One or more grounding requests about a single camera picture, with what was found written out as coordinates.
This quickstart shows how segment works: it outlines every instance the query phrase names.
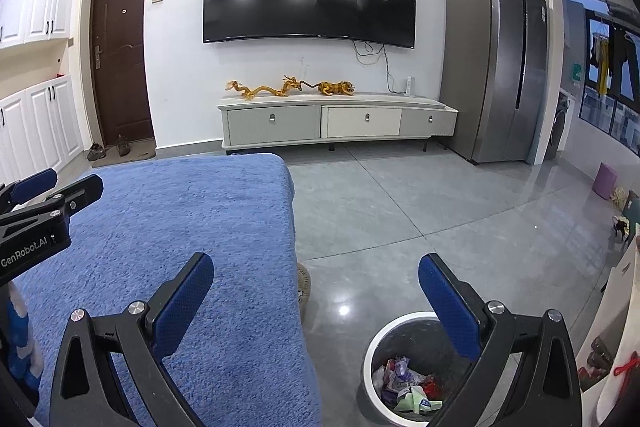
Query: door lock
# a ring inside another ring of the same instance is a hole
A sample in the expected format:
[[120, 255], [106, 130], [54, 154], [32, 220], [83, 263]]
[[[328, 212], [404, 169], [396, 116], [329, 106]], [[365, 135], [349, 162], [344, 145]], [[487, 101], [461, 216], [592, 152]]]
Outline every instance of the door lock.
[[95, 47], [95, 69], [99, 70], [100, 69], [100, 54], [102, 53], [102, 50], [100, 49], [100, 46], [96, 46]]

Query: refrigerator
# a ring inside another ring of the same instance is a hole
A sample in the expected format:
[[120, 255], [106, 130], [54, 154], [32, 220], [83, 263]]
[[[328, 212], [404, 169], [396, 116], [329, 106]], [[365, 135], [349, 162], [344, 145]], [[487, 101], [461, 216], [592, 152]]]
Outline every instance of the refrigerator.
[[544, 0], [447, 0], [440, 101], [472, 163], [526, 160], [546, 83]]

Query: gray tile floor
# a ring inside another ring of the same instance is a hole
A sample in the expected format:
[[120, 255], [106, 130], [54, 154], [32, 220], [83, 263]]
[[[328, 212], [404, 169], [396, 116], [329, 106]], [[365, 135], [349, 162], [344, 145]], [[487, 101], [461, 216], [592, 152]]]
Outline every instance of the gray tile floor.
[[[296, 186], [298, 259], [312, 291], [303, 325], [324, 427], [376, 426], [360, 390], [365, 349], [389, 321], [431, 309], [418, 261], [436, 251], [485, 300], [512, 312], [559, 309], [577, 350], [622, 248], [613, 207], [566, 162], [476, 166], [430, 142], [278, 148]], [[70, 170], [71, 179], [84, 164]], [[505, 368], [479, 421], [491, 425], [515, 372]]]

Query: blue blanket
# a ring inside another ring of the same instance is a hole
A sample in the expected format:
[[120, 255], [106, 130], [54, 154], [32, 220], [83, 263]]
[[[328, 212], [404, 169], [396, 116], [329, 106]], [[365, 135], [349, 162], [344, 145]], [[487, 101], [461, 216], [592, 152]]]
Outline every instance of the blue blanket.
[[[296, 291], [293, 185], [270, 154], [150, 160], [96, 171], [100, 201], [71, 221], [73, 244], [16, 281], [45, 353], [36, 419], [49, 394], [69, 313], [121, 312], [148, 299], [195, 251], [213, 286], [164, 364], [210, 427], [319, 426], [318, 385]], [[120, 374], [122, 357], [115, 359]], [[123, 386], [152, 425], [130, 378]]]

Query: metal screw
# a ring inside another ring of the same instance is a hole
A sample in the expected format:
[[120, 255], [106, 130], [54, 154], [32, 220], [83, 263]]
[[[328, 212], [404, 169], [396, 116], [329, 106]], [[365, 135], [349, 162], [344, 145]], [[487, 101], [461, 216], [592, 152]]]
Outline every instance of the metal screw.
[[504, 304], [500, 301], [489, 301], [487, 307], [489, 308], [489, 311], [495, 315], [501, 315], [504, 313]]
[[560, 322], [562, 320], [562, 314], [558, 310], [549, 310], [546, 314], [549, 315], [549, 318], [553, 320], [553, 322]]
[[84, 318], [84, 310], [82, 309], [73, 310], [73, 312], [71, 313], [71, 320], [73, 320], [73, 322], [78, 322], [83, 318]]
[[129, 313], [131, 315], [138, 315], [145, 310], [145, 303], [142, 301], [135, 301], [129, 305]]

